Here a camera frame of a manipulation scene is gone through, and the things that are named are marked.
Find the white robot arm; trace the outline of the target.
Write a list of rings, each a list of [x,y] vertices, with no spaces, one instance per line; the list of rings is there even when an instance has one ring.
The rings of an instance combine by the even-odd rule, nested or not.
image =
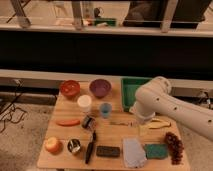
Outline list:
[[[213,141],[213,110],[174,98],[171,90],[167,78],[151,79],[136,90],[130,112],[140,124],[150,122],[156,113],[164,114]]]

